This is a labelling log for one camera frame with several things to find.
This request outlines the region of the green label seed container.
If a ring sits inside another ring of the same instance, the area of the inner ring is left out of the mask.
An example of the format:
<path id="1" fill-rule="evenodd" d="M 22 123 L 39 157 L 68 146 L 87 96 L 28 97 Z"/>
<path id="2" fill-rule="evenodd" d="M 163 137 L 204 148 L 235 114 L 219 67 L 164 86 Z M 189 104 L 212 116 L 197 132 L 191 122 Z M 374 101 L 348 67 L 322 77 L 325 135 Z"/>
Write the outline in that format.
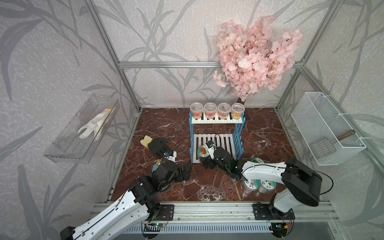
<path id="1" fill-rule="evenodd" d="M 252 163 L 264 164 L 265 162 L 260 158 L 253 158 L 251 160 Z"/>

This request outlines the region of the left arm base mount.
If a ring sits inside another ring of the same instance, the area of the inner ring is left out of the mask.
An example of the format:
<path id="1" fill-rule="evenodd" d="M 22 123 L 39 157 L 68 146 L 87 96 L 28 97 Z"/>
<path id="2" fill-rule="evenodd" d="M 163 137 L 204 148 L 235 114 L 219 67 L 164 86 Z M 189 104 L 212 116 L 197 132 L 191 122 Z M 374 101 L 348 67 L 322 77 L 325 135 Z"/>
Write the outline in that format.
<path id="1" fill-rule="evenodd" d="M 146 204 L 150 207 L 148 210 L 149 216 L 147 221 L 172 221 L 174 219 L 175 205 L 162 204 L 156 201 L 151 201 Z"/>

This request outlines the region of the strawberry lid seed container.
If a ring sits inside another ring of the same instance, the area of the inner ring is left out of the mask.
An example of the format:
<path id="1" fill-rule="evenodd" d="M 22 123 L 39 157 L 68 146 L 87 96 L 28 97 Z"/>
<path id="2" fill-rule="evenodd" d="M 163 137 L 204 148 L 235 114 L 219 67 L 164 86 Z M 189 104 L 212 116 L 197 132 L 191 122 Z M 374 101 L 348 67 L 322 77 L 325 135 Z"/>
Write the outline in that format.
<path id="1" fill-rule="evenodd" d="M 209 155 L 210 155 L 210 153 L 209 153 L 209 148 L 207 147 L 207 145 L 199 146 L 199 148 L 197 149 L 197 156 L 199 158 L 206 158 Z"/>

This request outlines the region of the clear acrylic wall tray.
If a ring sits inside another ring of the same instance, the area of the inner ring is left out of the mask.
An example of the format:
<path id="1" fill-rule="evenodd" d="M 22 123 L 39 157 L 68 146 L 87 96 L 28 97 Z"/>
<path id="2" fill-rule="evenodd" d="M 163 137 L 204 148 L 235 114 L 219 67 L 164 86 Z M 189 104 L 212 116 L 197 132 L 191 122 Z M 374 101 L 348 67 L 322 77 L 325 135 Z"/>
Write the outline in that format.
<path id="1" fill-rule="evenodd" d="M 92 94 L 44 151 L 44 157 L 54 163 L 89 163 L 120 107 L 118 98 Z"/>

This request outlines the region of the wooden handled brush in basket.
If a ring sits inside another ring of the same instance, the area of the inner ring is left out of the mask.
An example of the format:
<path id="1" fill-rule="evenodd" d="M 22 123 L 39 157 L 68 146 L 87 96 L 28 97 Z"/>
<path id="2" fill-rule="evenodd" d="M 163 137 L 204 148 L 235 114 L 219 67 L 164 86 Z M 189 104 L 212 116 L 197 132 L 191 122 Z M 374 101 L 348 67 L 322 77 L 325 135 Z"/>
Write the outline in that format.
<path id="1" fill-rule="evenodd" d="M 354 135 L 356 132 L 354 130 L 350 130 L 345 132 L 344 134 L 336 137 L 321 137 L 320 139 L 314 141 L 312 143 L 312 150 L 314 154 L 317 155 L 329 155 L 336 151 L 336 143 L 339 143 L 341 140 L 348 138 Z"/>

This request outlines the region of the clear seed container red label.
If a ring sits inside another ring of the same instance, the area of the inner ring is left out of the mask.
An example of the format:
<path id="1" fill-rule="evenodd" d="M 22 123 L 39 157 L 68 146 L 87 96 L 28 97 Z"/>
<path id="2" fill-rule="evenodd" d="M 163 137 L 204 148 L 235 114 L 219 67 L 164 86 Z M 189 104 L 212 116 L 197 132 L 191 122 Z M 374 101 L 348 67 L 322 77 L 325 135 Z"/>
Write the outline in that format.
<path id="1" fill-rule="evenodd" d="M 194 119 L 200 119 L 203 115 L 204 106 L 201 103 L 192 103 L 190 106 L 190 112 Z"/>

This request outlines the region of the pink artificial blossom tree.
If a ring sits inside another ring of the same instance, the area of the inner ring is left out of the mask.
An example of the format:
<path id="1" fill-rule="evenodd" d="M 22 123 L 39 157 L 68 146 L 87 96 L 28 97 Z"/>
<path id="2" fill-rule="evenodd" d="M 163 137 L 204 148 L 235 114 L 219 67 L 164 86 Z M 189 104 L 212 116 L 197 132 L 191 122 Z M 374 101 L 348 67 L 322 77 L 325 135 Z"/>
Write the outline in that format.
<path id="1" fill-rule="evenodd" d="M 264 89 L 274 90 L 295 63 L 302 33 L 287 31 L 273 41 L 273 21 L 263 17 L 247 29 L 233 20 L 221 25 L 217 47 L 222 68 L 213 79 L 221 88 L 231 86 L 242 102 Z"/>

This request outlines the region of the pink flower lid container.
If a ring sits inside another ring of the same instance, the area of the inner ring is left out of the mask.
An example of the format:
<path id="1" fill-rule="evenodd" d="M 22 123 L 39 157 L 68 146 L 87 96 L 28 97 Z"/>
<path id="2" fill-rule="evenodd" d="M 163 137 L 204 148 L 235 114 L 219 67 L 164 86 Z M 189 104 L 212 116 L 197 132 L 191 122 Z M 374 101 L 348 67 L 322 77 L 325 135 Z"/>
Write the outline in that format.
<path id="1" fill-rule="evenodd" d="M 243 181 L 243 192 L 245 194 L 250 194 L 257 192 L 260 188 L 260 181 L 259 180 L 250 180 L 250 181 Z"/>

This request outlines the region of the small clear container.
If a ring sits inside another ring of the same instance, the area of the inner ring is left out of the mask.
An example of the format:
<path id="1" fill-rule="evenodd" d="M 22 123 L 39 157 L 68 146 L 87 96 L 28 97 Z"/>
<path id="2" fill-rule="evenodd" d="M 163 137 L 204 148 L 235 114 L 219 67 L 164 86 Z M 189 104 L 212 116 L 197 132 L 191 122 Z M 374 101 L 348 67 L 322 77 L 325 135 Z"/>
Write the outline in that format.
<path id="1" fill-rule="evenodd" d="M 234 103 L 231 106 L 231 116 L 235 120 L 240 119 L 244 112 L 245 112 L 245 106 L 241 103 Z"/>

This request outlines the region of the blue white two-tier shelf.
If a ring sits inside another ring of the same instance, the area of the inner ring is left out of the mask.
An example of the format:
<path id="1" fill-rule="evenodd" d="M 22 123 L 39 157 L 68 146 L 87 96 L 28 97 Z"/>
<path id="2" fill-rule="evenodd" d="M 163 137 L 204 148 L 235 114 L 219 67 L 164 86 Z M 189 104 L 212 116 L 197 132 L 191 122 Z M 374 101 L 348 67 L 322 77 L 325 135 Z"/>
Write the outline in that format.
<path id="1" fill-rule="evenodd" d="M 207 119 L 203 114 L 200 119 L 195 119 L 193 114 L 190 114 L 191 163 L 200 163 L 198 148 L 208 141 L 213 141 L 216 146 L 228 151 L 235 160 L 240 160 L 244 153 L 241 133 L 245 121 L 245 116 L 239 119 L 229 116 L 226 120 L 222 120 L 218 115 L 215 115 L 214 119 Z"/>

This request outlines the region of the white glove in tray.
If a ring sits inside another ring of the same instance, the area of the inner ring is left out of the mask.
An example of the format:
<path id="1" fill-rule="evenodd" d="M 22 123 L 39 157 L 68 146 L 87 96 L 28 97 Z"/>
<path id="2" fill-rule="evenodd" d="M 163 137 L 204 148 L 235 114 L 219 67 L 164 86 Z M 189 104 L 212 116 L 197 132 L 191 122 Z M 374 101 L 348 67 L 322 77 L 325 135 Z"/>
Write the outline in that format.
<path id="1" fill-rule="evenodd" d="M 85 139 L 91 134 L 94 134 L 94 142 L 99 141 L 102 137 L 104 130 L 104 123 L 107 120 L 107 117 L 114 111 L 114 108 L 104 109 L 101 113 L 97 114 L 93 119 L 91 119 L 87 124 L 80 127 L 78 134 L 82 131 L 83 133 L 79 136 L 80 139 Z"/>

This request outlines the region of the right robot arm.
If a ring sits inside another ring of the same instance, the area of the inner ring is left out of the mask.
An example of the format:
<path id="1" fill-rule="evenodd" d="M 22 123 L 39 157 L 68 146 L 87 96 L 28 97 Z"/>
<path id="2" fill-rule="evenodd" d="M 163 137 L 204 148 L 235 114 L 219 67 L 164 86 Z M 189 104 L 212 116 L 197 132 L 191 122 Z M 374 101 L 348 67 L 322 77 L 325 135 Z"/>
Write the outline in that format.
<path id="1" fill-rule="evenodd" d="M 271 199 L 271 212 L 287 213 L 300 204 L 310 207 L 319 205 L 323 179 L 297 159 L 272 164 L 242 162 L 236 161 L 224 148 L 208 145 L 200 146 L 197 155 L 206 169 L 217 167 L 236 181 L 263 180 L 286 186 Z"/>

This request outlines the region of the blue hand brush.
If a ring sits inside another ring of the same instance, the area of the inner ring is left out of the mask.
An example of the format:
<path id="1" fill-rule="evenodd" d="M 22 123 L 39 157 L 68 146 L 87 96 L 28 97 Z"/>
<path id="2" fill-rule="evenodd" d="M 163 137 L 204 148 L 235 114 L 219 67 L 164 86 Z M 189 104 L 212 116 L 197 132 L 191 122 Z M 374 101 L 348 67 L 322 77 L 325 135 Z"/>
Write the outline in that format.
<path id="1" fill-rule="evenodd" d="M 162 160 L 157 160 L 155 165 L 152 168 L 152 172 L 156 171 L 159 168 L 161 163 L 162 163 Z"/>

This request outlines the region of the black work glove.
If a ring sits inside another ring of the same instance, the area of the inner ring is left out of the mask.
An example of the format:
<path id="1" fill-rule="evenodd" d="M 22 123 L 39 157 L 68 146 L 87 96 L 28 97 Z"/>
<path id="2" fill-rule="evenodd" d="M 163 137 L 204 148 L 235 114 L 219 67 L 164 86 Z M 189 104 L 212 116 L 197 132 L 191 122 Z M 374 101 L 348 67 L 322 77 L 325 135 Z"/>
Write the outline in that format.
<path id="1" fill-rule="evenodd" d="M 144 138 L 140 140 L 140 143 L 157 159 L 162 159 L 165 153 L 171 153 L 171 148 L 167 146 L 167 143 L 169 143 L 167 138 L 153 139 L 152 137 L 145 135 Z"/>

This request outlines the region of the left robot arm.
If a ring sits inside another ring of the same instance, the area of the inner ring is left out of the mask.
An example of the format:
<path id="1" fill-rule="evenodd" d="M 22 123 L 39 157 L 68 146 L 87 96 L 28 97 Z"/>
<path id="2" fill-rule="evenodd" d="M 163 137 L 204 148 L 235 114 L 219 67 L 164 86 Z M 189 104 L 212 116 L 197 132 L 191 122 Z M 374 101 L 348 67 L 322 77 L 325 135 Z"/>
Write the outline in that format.
<path id="1" fill-rule="evenodd" d="M 165 161 L 149 176 L 133 181 L 109 207 L 78 227 L 66 227 L 62 240 L 112 240 L 131 226 L 161 215 L 160 192 L 190 179 L 192 167 Z"/>

